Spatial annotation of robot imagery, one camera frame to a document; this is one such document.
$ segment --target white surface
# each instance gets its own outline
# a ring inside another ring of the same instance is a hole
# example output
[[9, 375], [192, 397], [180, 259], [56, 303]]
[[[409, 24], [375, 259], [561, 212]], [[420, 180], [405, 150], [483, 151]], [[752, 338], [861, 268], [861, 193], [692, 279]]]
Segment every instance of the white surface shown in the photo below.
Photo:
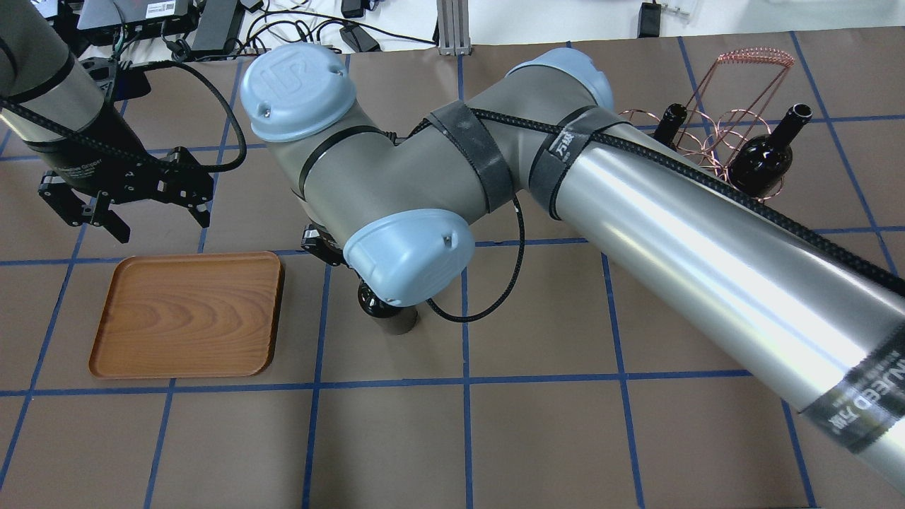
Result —
[[[664, 13], [661, 35], [743, 34], [787, 30], [824, 30], [864, 26], [905, 25], [905, 0], [673, 0], [694, 5], [689, 18]], [[558, 43], [594, 39], [631, 39], [637, 35], [641, 0], [470, 0], [469, 23], [473, 44]], [[271, 0], [272, 9], [292, 7], [292, 0]], [[311, 0], [300, 10], [341, 16], [341, 0]], [[240, 33], [245, 37], [251, 20], [247, 14]], [[269, 20], [301, 19], [312, 26], [319, 20], [309, 15], [274, 15]], [[430, 39], [436, 23], [435, 0], [385, 0], [368, 11], [365, 24], [389, 32]], [[275, 31], [295, 38], [288, 25]], [[384, 51], [426, 47], [370, 32]], [[269, 47], [282, 44], [266, 34]], [[323, 31], [324, 43], [351, 50], [342, 42], [338, 26]], [[91, 48], [84, 56], [110, 54], [110, 48]], [[142, 41], [125, 58], [135, 62], [166, 59], [169, 51], [159, 39]]]

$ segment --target electronic device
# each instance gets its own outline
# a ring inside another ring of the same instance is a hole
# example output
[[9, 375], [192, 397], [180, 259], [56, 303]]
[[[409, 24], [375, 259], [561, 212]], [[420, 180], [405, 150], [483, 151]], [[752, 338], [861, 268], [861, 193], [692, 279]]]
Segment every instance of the electronic device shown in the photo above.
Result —
[[92, 44], [104, 46], [112, 43], [124, 22], [127, 38], [184, 34], [198, 26], [198, 10], [191, 0], [85, 0], [77, 26]]

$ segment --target light blue joint cap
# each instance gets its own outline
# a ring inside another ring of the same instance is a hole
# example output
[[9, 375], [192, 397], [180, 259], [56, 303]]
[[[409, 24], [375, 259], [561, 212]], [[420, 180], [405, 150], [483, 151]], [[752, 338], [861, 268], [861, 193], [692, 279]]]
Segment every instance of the light blue joint cap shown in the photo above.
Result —
[[352, 235], [343, 255], [374, 294], [397, 307], [438, 294], [474, 254], [474, 236], [458, 214], [439, 208], [406, 210], [377, 219]]
[[587, 91], [594, 96], [594, 101], [598, 106], [609, 110], [613, 108], [613, 89], [610, 88], [610, 82], [602, 72], [597, 70], [591, 57], [586, 54], [572, 48], [556, 48], [534, 60], [516, 65], [506, 75], [509, 76], [516, 70], [529, 65], [544, 65], [559, 69], [585, 85]]
[[318, 133], [341, 119], [355, 96], [346, 65], [318, 44], [280, 46], [256, 58], [242, 77], [242, 105], [264, 141]]

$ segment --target black cable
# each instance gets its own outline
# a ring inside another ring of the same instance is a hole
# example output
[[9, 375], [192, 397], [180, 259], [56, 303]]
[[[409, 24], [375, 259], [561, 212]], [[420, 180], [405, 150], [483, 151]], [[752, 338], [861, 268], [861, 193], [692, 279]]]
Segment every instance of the black cable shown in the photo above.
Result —
[[246, 33], [246, 37], [245, 37], [245, 44], [246, 44], [246, 46], [248, 45], [249, 41], [251, 40], [251, 33], [252, 33], [252, 29], [254, 28], [254, 26], [258, 23], [259, 20], [261, 20], [261, 19], [267, 17], [267, 16], [270, 15], [270, 14], [308, 15], [308, 16], [318, 17], [318, 18], [322, 18], [322, 19], [335, 20], [335, 21], [341, 22], [341, 23], [349, 23], [349, 24], [353, 24], [353, 25], [357, 25], [357, 26], [362, 26], [362, 27], [364, 27], [364, 28], [370, 28], [371, 30], [374, 30], [375, 32], [380, 32], [381, 34], [389, 35], [390, 37], [395, 37], [395, 38], [397, 38], [397, 39], [405, 39], [405, 40], [407, 40], [407, 41], [414, 41], [414, 42], [416, 42], [416, 43], [425, 43], [425, 44], [430, 44], [431, 46], [436, 46], [436, 43], [434, 43], [433, 41], [428, 41], [428, 40], [426, 40], [426, 39], [419, 39], [419, 38], [417, 38], [417, 37], [412, 37], [412, 36], [409, 36], [409, 35], [394, 34], [394, 33], [392, 33], [392, 32], [388, 32], [388, 31], [386, 31], [386, 30], [383, 30], [382, 28], [377, 28], [376, 26], [373, 26], [373, 25], [370, 25], [370, 24], [364, 24], [364, 23], [360, 23], [360, 22], [358, 22], [358, 21], [352, 21], [352, 20], [348, 20], [348, 19], [346, 19], [346, 18], [340, 18], [340, 17], [336, 17], [336, 16], [329, 15], [329, 14], [321, 14], [321, 13], [312, 13], [312, 12], [305, 12], [305, 11], [297, 11], [297, 10], [294, 10], [294, 9], [283, 9], [283, 10], [280, 10], [280, 11], [266, 11], [263, 15], [258, 16], [257, 18], [255, 18], [254, 20], [252, 20], [252, 22], [251, 22], [251, 23], [249, 24], [249, 26], [248, 26], [248, 32]]
[[506, 299], [510, 296], [510, 293], [512, 293], [512, 289], [515, 288], [515, 283], [519, 279], [521, 263], [525, 258], [525, 218], [521, 214], [521, 204], [519, 203], [519, 198], [514, 194], [512, 195], [512, 205], [515, 206], [515, 217], [519, 221], [519, 253], [516, 254], [515, 268], [512, 269], [512, 277], [509, 284], [506, 286], [506, 290], [503, 291], [502, 295], [500, 295], [500, 298], [497, 299], [495, 303], [491, 304], [490, 307], [482, 312], [469, 316], [455, 316], [449, 314], [448, 312], [440, 309], [440, 306], [438, 306], [437, 303], [433, 301], [433, 299], [427, 299], [427, 305], [430, 306], [431, 310], [437, 313], [437, 315], [439, 315], [441, 318], [456, 323], [476, 322], [481, 318], [484, 318], [485, 316], [491, 314], [492, 312], [497, 311], [497, 308], [499, 308], [504, 302], [506, 302]]
[[[504, 115], [496, 111], [477, 109], [472, 111], [479, 119], [489, 120], [513, 127], [535, 130], [538, 132], [544, 132], [554, 135], [558, 134], [562, 130], [562, 128], [559, 126], [537, 122], [534, 120], [511, 117], [510, 115]], [[707, 175], [699, 169], [695, 168], [694, 166], [681, 162], [678, 159], [671, 158], [665, 154], [662, 154], [661, 152], [649, 149], [644, 145], [639, 145], [627, 139], [622, 139], [602, 132], [596, 133], [591, 137], [591, 139], [608, 147], [613, 147], [614, 149], [620, 149], [641, 156], [643, 158], [647, 158], [661, 166], [666, 167], [667, 169], [675, 171], [683, 177], [686, 177], [689, 180], [692, 180], [710, 190], [713, 190], [721, 194], [722, 196], [734, 201], [735, 203], [738, 203], [744, 208], [747, 208], [751, 212], [766, 219], [766, 221], [779, 226], [780, 228], [786, 230], [788, 233], [808, 243], [812, 247], [826, 253], [827, 255], [830, 255], [832, 258], [851, 268], [856, 273], [877, 283], [883, 288], [886, 288], [891, 292], [895, 292], [898, 295], [905, 296], [905, 281], [903, 281], [899, 277], [891, 274], [889, 271], [886, 271], [875, 264], [872, 264], [871, 262], [868, 262], [867, 260], [864, 260], [857, 254], [854, 254], [844, 247], [841, 247], [836, 243], [830, 241], [829, 239], [817, 234], [807, 226], [801, 225], [795, 220], [790, 219], [789, 217], [780, 214], [776, 210], [763, 205], [756, 199], [735, 189], [728, 183], [723, 182], [722, 180], [719, 180], [717, 178], [713, 178], [710, 175]]]
[[196, 71], [188, 65], [185, 65], [184, 63], [171, 61], [152, 62], [148, 65], [141, 66], [140, 69], [142, 69], [143, 71], [155, 71], [157, 69], [166, 69], [169, 67], [177, 67], [178, 69], [182, 69], [183, 71], [186, 71], [189, 74], [195, 76], [207, 88], [207, 90], [211, 91], [211, 93], [216, 97], [217, 101], [220, 102], [220, 105], [223, 106], [224, 110], [226, 111], [226, 118], [229, 120], [230, 125], [233, 127], [233, 132], [235, 132], [235, 137], [239, 142], [239, 154], [235, 157], [235, 159], [228, 163], [216, 165], [188, 164], [173, 161], [164, 161], [151, 156], [147, 152], [144, 154], [129, 152], [117, 147], [113, 147], [112, 145], [104, 141], [99, 141], [97, 139], [85, 136], [53, 120], [50, 120], [43, 115], [35, 113], [34, 111], [25, 108], [17, 102], [12, 102], [5, 96], [0, 96], [0, 110], [10, 110], [12, 113], [15, 113], [16, 115], [30, 121], [37, 126], [43, 127], [67, 139], [71, 139], [72, 141], [75, 141], [76, 143], [84, 147], [96, 150], [101, 154], [104, 154], [105, 156], [120, 158], [136, 164], [147, 164], [159, 168], [184, 171], [200, 170], [207, 173], [219, 173], [238, 168], [243, 163], [243, 161], [245, 161], [245, 156], [248, 153], [248, 145], [245, 143], [245, 135], [242, 133], [242, 127], [239, 126], [239, 121], [235, 118], [235, 114], [233, 113], [233, 109], [230, 108], [229, 102], [224, 99], [224, 96], [216, 89], [216, 87], [214, 87], [214, 84], [211, 83], [207, 78], [205, 78], [202, 73]]

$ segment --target power adapter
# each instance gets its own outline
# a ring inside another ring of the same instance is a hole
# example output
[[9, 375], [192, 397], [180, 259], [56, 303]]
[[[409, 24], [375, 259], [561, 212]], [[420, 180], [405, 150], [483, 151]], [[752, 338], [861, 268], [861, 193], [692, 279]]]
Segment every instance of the power adapter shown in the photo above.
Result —
[[380, 44], [357, 24], [348, 24], [340, 28], [339, 36], [342, 37], [343, 42], [358, 53], [380, 51]]
[[638, 11], [638, 38], [660, 37], [660, 12], [662, 5], [644, 2]]

